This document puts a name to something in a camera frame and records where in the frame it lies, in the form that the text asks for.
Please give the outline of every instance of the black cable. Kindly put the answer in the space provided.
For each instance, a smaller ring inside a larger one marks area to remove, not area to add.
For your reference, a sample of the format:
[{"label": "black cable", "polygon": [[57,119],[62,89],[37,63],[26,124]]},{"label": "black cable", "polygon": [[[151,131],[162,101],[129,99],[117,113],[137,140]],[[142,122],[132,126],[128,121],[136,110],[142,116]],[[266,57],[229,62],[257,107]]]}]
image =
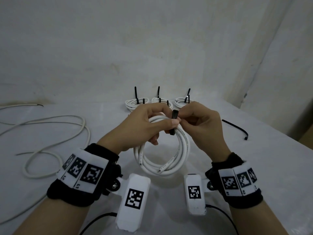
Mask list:
[{"label": "black cable", "polygon": [[244,132],[247,136],[245,137],[245,140],[248,140],[248,137],[249,137],[249,134],[247,133],[247,131],[245,131],[244,129],[238,127],[237,125],[234,125],[226,120],[222,120],[223,122],[227,123],[227,124],[230,124],[231,126],[234,126],[235,128],[241,130],[242,132]]},{"label": "black cable", "polygon": [[220,208],[217,208],[217,207],[215,207],[215,206],[213,206],[213,205],[205,205],[205,206],[206,206],[207,208],[217,209],[217,210],[221,211],[223,214],[225,214],[225,216],[229,219],[229,221],[231,221],[232,225],[234,226],[237,235],[239,235],[236,225],[234,224],[233,220],[228,216],[227,213],[225,213],[223,210],[221,210]]},{"label": "black cable", "polygon": [[88,223],[88,225],[81,231],[81,233],[79,235],[82,235],[87,228],[89,228],[94,222],[96,222],[97,220],[99,220],[100,218],[103,218],[105,216],[113,216],[116,217],[117,213],[106,213],[106,214],[101,214],[100,216],[96,217],[94,220],[92,220],[90,223]]}]

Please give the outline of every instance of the white table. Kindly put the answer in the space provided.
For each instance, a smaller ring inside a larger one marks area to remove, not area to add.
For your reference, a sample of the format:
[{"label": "white table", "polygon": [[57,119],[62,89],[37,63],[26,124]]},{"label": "white table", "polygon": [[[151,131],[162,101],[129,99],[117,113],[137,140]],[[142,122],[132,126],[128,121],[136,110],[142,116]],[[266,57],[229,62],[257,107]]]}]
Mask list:
[{"label": "white table", "polygon": [[[313,233],[312,168],[313,151],[270,126],[250,117],[231,104],[219,99],[201,101],[207,107],[220,112],[221,118],[236,124],[249,133],[245,135],[236,128],[223,123],[224,137],[230,149],[250,161],[259,179],[262,194],[276,216],[290,234]],[[75,114],[86,118],[91,129],[91,142],[117,126],[129,112],[123,102],[90,104],[58,104],[23,106],[0,111],[0,121],[22,122],[27,119]],[[0,125],[0,132],[7,126]],[[0,220],[27,207],[45,193],[55,176],[30,180],[24,178],[21,168],[29,155],[14,156],[32,151],[74,134],[79,127],[64,124],[37,124],[21,126],[0,137],[1,147],[1,194]],[[83,147],[87,133],[52,149],[66,159],[76,147]],[[165,162],[176,152],[176,136],[160,134],[159,145],[146,145],[146,155],[155,162]],[[122,152],[118,162],[125,178],[130,173],[146,175],[136,164],[132,150]],[[188,214],[185,202],[183,175],[204,172],[211,160],[191,142],[191,152],[186,165],[169,178],[151,178],[151,187],[141,228],[137,234],[235,234],[231,223],[218,211],[209,209],[206,216]],[[55,158],[41,155],[30,166],[33,173],[44,173],[58,168]],[[228,205],[218,192],[206,196],[206,202],[229,212]],[[83,225],[96,216],[117,212],[120,197],[110,194],[96,201]],[[11,234],[29,215],[22,216],[0,226],[0,233]],[[127,234],[117,230],[114,218],[105,217],[93,224],[85,234]]]}]

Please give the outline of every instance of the black zip tie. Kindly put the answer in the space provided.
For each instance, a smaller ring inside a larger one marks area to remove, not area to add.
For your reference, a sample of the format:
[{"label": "black zip tie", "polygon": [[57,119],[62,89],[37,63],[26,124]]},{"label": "black zip tie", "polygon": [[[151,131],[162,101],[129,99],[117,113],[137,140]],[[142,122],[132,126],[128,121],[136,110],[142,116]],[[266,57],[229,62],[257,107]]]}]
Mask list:
[{"label": "black zip tie", "polygon": [[135,98],[137,99],[137,105],[139,105],[139,100],[137,98],[137,87],[135,87]]},{"label": "black zip tie", "polygon": [[187,93],[187,96],[186,96],[186,98],[185,98],[185,103],[186,103],[186,101],[187,101],[187,97],[189,98],[189,92],[190,92],[190,88],[189,88],[188,93]]},{"label": "black zip tie", "polygon": [[[178,110],[173,110],[172,112],[172,119],[177,119]],[[170,135],[175,135],[175,129],[170,129]]]},{"label": "black zip tie", "polygon": [[226,120],[222,120],[222,121],[225,122],[225,123],[227,123],[227,124],[230,124],[231,126],[237,128],[237,129],[239,129],[239,130],[241,130],[242,132],[244,132],[244,133],[247,135],[247,136],[245,137],[245,140],[248,140],[249,134],[247,133],[247,131],[245,131],[244,129],[242,129],[242,128],[238,127],[237,125],[234,125],[234,124],[232,124],[232,123],[230,123],[230,122],[228,122],[228,121],[226,121]]},{"label": "black zip tie", "polygon": [[160,98],[160,87],[157,89],[157,97],[159,98],[159,103],[161,103],[161,98]]}]

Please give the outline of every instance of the loose white cable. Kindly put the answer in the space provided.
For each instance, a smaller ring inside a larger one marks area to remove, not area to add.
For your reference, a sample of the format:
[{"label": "loose white cable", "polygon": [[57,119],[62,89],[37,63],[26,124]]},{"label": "loose white cable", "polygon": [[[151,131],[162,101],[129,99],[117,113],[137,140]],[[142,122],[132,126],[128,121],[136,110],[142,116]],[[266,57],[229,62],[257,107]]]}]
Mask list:
[{"label": "loose white cable", "polygon": [[[151,117],[149,122],[158,122],[163,119],[168,119],[168,117],[157,115]],[[145,143],[139,147],[134,148],[136,162],[146,173],[150,175],[168,176],[181,169],[181,167],[187,161],[190,152],[189,138],[180,125],[178,125],[175,129],[175,134],[179,142],[178,151],[174,157],[172,157],[165,165],[155,164],[144,155],[143,150]]]},{"label": "loose white cable", "polygon": [[[2,107],[0,108],[0,110],[3,110],[3,109],[6,109],[6,108],[10,108],[10,107],[17,107],[17,106],[38,106],[38,104],[21,104],[21,105],[12,105],[12,106],[5,106],[5,107]],[[59,118],[59,117],[67,117],[67,116],[71,116],[71,117],[77,117],[77,118],[80,118],[82,120],[82,123],[76,123],[76,122],[64,122],[64,121],[44,121],[46,119],[52,119],[52,118]],[[67,124],[76,124],[76,125],[80,125],[81,128],[80,130],[74,134],[73,136],[71,136],[70,138],[67,138],[65,140],[62,140],[60,142],[56,142],[54,144],[51,144],[49,146],[46,146],[40,150],[37,150],[35,152],[23,152],[23,153],[19,153],[17,155],[21,155],[21,154],[29,154],[29,153],[32,153],[32,155],[29,157],[29,159],[26,161],[26,163],[24,164],[23,168],[22,168],[22,172],[23,172],[23,175],[27,178],[32,178],[32,179],[39,179],[39,178],[45,178],[45,177],[49,177],[49,176],[52,176],[52,175],[55,175],[56,171],[54,172],[51,172],[51,173],[48,173],[48,174],[43,174],[43,175],[38,175],[38,174],[29,174],[29,172],[27,171],[27,168],[29,166],[29,164],[31,163],[31,161],[34,159],[34,157],[36,155],[38,155],[39,153],[46,153],[46,154],[50,154],[52,156],[54,156],[55,158],[58,159],[59,161],[59,164],[60,166],[63,165],[63,160],[62,158],[56,154],[56,153],[53,153],[53,152],[50,152],[50,151],[46,151],[45,149],[47,148],[50,148],[52,146],[56,146],[56,145],[59,145],[61,143],[64,143],[72,138],[75,138],[76,136],[78,136],[83,130],[84,128],[87,130],[88,132],[88,137],[87,137],[87,141],[84,145],[84,147],[87,147],[89,142],[90,142],[90,137],[91,137],[91,133],[90,133],[90,130],[89,128],[86,126],[86,120],[83,118],[83,117],[80,117],[80,116],[76,116],[76,115],[60,115],[60,116],[53,116],[53,117],[47,117],[47,118],[41,118],[41,119],[36,119],[36,120],[29,120],[29,121],[25,121],[25,122],[22,122],[22,123],[19,123],[19,124],[12,124],[12,123],[6,123],[6,122],[0,122],[2,124],[6,124],[6,125],[12,125],[12,127],[10,127],[9,129],[3,131],[2,133],[0,133],[0,136],[5,134],[6,132],[16,128],[17,126],[21,126],[21,125],[28,125],[28,124],[41,124],[41,123],[67,123]],[[6,223],[8,221],[11,221],[12,219],[20,216],[21,214],[25,213],[26,211],[28,211],[30,208],[32,208],[33,206],[35,206],[39,201],[41,201],[46,195],[43,195],[40,199],[36,200],[32,205],[30,205],[29,207],[27,207],[26,209],[24,209],[23,211],[21,211],[20,213],[10,217],[9,219],[6,219],[4,221],[1,221],[0,224],[3,224],[3,223]]]},{"label": "loose white cable", "polygon": [[[149,98],[145,98],[145,97],[138,98],[139,105],[143,104],[143,99],[145,99],[145,104],[150,102]],[[137,108],[137,106],[139,106],[137,104],[137,99],[136,98],[125,101],[125,105],[126,105],[127,109],[129,109],[130,112],[132,112],[133,110],[135,110]]]},{"label": "loose white cable", "polygon": [[185,103],[185,97],[179,97],[179,98],[176,98],[174,100],[174,106],[176,106],[177,108],[182,108],[183,106],[185,106],[186,104],[188,104],[188,96],[187,96],[187,101]]},{"label": "loose white cable", "polygon": [[[160,99],[157,97],[152,98],[151,100],[152,103],[159,103]],[[161,102],[167,104],[167,99],[161,98]],[[173,109],[173,103],[168,101],[168,106]]]}]

